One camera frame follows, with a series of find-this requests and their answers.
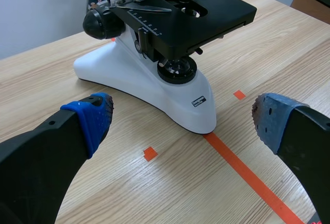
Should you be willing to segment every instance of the wooden table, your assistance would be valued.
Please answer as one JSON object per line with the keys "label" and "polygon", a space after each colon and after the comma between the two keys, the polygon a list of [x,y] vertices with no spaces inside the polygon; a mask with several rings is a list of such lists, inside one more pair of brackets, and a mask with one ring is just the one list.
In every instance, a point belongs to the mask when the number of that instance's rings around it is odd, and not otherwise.
{"label": "wooden table", "polygon": [[[277,92],[330,115],[330,26],[274,0],[244,1],[258,8],[255,21],[193,58],[214,92],[215,134],[306,222],[315,210],[257,137],[251,106]],[[108,136],[73,180],[56,223],[282,223],[201,135],[132,96],[77,79],[74,60],[106,43],[80,33],[0,61],[1,141],[62,104],[100,91],[113,96]],[[158,156],[147,162],[149,146]]]}

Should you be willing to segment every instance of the focus knob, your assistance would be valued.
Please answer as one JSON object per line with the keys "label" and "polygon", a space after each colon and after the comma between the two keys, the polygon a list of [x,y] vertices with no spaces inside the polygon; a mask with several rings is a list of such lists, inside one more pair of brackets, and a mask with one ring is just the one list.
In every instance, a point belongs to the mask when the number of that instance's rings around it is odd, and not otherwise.
{"label": "focus knob", "polygon": [[125,23],[111,12],[109,4],[88,11],[82,27],[86,34],[99,40],[118,37],[125,31]]}

